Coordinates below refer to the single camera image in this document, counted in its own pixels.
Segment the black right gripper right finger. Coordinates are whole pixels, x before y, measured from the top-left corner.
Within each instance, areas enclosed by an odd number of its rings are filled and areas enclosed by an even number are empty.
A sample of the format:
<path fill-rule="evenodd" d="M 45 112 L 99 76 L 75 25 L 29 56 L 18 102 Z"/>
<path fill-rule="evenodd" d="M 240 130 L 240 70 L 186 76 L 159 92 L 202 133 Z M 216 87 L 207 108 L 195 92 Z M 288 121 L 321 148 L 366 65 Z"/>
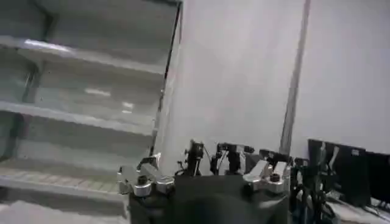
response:
<path fill-rule="evenodd" d="M 273 166 L 270 162 L 259 160 L 252 170 L 243 175 L 244 182 L 252 192 L 266 190 L 281 194 L 290 190 L 291 166 L 279 161 Z"/>

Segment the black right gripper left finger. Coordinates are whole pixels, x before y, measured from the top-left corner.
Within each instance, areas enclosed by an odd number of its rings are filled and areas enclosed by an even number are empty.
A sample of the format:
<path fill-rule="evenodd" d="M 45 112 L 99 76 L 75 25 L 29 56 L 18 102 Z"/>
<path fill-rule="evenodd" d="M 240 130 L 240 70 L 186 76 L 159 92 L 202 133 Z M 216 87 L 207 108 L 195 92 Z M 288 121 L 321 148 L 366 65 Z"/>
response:
<path fill-rule="evenodd" d="M 159 169 L 161 153 L 145 157 L 136 165 L 123 165 L 117 172 L 120 194 L 148 197 L 153 191 L 168 195 L 175 186 L 172 176 L 164 175 Z"/>

